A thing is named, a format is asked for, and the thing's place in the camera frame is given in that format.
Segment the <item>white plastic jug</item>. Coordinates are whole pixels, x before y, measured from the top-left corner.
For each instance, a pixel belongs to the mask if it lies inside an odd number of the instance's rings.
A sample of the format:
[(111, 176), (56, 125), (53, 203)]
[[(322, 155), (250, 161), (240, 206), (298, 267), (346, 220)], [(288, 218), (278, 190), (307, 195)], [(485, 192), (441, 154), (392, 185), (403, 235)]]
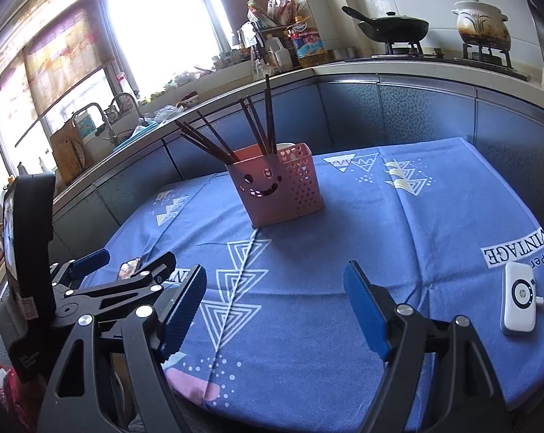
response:
[(293, 69), (291, 55), (289, 54), (287, 48), (284, 47), (279, 37), (268, 34), (266, 36), (265, 48), (268, 52), (274, 55), (281, 73), (286, 73), (287, 71), (291, 71), (291, 69)]

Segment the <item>steel kitchen faucet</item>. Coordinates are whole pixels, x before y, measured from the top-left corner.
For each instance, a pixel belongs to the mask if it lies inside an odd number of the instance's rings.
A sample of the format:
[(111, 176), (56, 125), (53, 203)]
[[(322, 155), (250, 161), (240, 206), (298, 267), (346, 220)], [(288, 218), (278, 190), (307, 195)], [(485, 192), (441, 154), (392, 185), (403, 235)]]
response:
[[(96, 118), (91, 116), (90, 110), (97, 110), (100, 116), (99, 122), (96, 122)], [(82, 141), (92, 136), (100, 136), (106, 132), (107, 140), (114, 146), (118, 145), (118, 134), (112, 128), (105, 111), (99, 104), (89, 103), (87, 106), (75, 111), (70, 120)]]

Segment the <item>pink smiley utensil holder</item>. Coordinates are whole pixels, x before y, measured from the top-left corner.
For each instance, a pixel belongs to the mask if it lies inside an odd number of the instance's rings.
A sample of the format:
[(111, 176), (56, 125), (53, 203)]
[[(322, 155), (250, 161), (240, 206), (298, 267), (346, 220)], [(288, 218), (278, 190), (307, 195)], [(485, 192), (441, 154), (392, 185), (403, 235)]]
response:
[(261, 154), (259, 146), (236, 151), (240, 159), (227, 167), (254, 228), (305, 216), (324, 208), (313, 156), (305, 143), (277, 153)]

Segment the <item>dark chopstick bundle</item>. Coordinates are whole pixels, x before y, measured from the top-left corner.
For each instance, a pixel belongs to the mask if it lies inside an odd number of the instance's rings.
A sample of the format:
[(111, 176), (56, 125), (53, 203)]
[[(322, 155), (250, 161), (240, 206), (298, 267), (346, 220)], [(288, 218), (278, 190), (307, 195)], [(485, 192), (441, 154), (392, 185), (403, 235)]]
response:
[(212, 157), (220, 160), (226, 165), (231, 165), (238, 161), (238, 158), (233, 153), (226, 153), (225, 150), (216, 146), (206, 136), (199, 133), (198, 130), (189, 126), (189, 124), (179, 120), (176, 120), (175, 123), (179, 127), (180, 134), (185, 140), (210, 154)]
[(277, 153), (276, 133), (275, 133), (272, 92), (271, 92), (269, 74), (265, 75), (264, 95), (265, 95), (265, 109), (266, 109), (267, 140), (269, 144), (269, 150), (270, 150), (270, 153), (276, 154)]
[(249, 108), (250, 108), (250, 111), (251, 111), (251, 116), (253, 118), (253, 122), (254, 122), (256, 130), (258, 132), (259, 139), (261, 140), (262, 145), (264, 146), (264, 150), (265, 150), (266, 153), (272, 153), (272, 150), (271, 150), (271, 148), (269, 146), (269, 142), (268, 142), (267, 136), (266, 136), (266, 134), (264, 132), (264, 128), (263, 128), (262, 122), (260, 120), (259, 114), (257, 113), (257, 109), (254, 106), (253, 101), (252, 101), (252, 99), (250, 97), (247, 97), (247, 103), (249, 105)]
[(215, 127), (212, 126), (212, 124), (206, 119), (206, 117), (199, 110), (198, 110), (198, 115), (200, 119), (203, 121), (203, 123), (205, 124), (205, 126), (212, 132), (213, 136), (220, 142), (220, 144), (223, 146), (223, 148), (226, 150), (229, 156), (232, 157), (233, 162), (240, 161), (236, 153), (231, 149), (231, 147), (225, 142), (223, 137), (217, 132)]
[(209, 141), (209, 139), (203, 136), (190, 134), (186, 131), (181, 132), (181, 137), (191, 142), (193, 145), (197, 146), (201, 150), (204, 150), (206, 153), (209, 153), (211, 156), (220, 160), (222, 163), (226, 165), (230, 165), (233, 163), (232, 157), (230, 157), (229, 154), (224, 153), (223, 150), (221, 150), (220, 148), (218, 148), (218, 146)]
[(262, 137), (260, 135), (260, 132), (259, 132), (259, 129), (258, 129), (257, 125), (256, 125), (256, 122), (254, 121), (251, 114), (249, 113), (246, 101), (243, 98), (240, 98), (240, 106), (242, 107), (244, 116), (247, 119), (247, 124), (248, 124), (254, 138), (256, 139), (256, 143), (259, 146), (260, 152), (265, 156), (265, 154), (267, 154), (268, 151), (267, 151), (266, 146), (264, 144), (264, 141), (263, 141), (263, 139), (262, 139)]

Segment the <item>ceramic clay pot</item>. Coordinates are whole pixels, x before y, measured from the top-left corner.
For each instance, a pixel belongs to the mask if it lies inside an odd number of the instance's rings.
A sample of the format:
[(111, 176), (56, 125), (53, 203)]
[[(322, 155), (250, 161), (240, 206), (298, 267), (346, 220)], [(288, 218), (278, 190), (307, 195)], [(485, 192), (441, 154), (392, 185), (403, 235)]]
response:
[(508, 16), (496, 6), (479, 0), (465, 0), (456, 2), (452, 12), (457, 16), (457, 31), (464, 43), (505, 52), (510, 50)]

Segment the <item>cooking oil bottle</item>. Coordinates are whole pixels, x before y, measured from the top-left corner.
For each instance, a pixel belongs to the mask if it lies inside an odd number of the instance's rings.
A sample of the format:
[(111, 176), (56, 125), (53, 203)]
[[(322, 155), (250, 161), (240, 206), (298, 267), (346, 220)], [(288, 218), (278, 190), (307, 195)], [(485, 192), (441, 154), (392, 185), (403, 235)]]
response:
[(298, 63), (302, 67), (320, 66), (328, 61), (320, 33), (308, 23), (308, 17), (296, 16), (287, 29)]

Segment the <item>blue patterned tablecloth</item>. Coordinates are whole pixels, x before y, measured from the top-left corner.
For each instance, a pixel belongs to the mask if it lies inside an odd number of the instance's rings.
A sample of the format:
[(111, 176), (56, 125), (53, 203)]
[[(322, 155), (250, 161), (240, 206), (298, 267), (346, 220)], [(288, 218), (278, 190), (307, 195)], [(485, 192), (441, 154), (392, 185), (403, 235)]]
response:
[(316, 157), (321, 211), (254, 229), (230, 177), (165, 187), (107, 243), (110, 263), (172, 252), (178, 283), (194, 265), (207, 290), (178, 354), (171, 387), (214, 415), (293, 432), (354, 432), (384, 364), (353, 312), (344, 272), (424, 317), (467, 316), (510, 408), (544, 385), (544, 311), (533, 331), (501, 331), (504, 267), (534, 271), (544, 296), (544, 230), (507, 181), (455, 138)]

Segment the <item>white power bank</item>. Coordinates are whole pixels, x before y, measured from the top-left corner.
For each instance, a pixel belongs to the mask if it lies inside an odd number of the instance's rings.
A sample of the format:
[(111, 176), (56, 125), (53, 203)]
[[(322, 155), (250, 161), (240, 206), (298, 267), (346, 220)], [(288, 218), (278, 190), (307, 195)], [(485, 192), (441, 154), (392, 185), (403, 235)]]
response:
[(536, 281), (531, 266), (508, 262), (504, 266), (501, 330), (505, 334), (530, 333), (536, 326)]

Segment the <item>gas stove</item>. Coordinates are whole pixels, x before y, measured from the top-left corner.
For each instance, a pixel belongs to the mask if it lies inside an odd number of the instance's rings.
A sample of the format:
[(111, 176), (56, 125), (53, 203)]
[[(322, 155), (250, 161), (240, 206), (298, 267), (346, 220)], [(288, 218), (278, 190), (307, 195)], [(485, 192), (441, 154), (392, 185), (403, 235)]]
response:
[(343, 60), (345, 63), (369, 61), (435, 62), (484, 69), (522, 81), (531, 79), (528, 73), (522, 73), (512, 66), (509, 52), (466, 43), (463, 44), (461, 54), (456, 57), (446, 55), (439, 47), (433, 48), (431, 52), (424, 52), (420, 42), (415, 42), (408, 45), (386, 43), (383, 54), (372, 54), (368, 57), (346, 57)]

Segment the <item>window roller blind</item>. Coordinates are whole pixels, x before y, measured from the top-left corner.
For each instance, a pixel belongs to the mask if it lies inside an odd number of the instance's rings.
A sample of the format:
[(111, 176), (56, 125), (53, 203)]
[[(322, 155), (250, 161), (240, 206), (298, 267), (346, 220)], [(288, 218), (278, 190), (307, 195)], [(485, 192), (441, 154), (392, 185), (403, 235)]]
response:
[(44, 1), (0, 31), (0, 91), (12, 77), (37, 116), (114, 61), (103, 0), (76, 0), (62, 12)]

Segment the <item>black wok on stove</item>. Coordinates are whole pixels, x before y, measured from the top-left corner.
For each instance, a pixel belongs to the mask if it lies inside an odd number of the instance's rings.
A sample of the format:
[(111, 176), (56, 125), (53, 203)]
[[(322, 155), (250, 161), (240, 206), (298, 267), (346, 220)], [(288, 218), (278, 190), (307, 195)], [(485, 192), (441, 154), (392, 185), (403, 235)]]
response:
[(394, 12), (371, 19), (354, 8), (342, 6), (341, 9), (344, 14), (358, 21), (362, 33), (375, 42), (416, 43), (428, 33), (429, 22), (424, 19), (397, 16)]

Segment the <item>wooden cutting board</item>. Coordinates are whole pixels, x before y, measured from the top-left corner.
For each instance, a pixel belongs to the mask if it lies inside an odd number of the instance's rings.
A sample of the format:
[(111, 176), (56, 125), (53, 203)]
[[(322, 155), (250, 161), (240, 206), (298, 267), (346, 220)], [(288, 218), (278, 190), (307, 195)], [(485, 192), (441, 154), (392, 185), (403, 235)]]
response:
[(93, 159), (85, 150), (73, 120), (68, 120), (50, 137), (49, 142), (58, 171), (66, 185), (72, 183), (93, 165)]

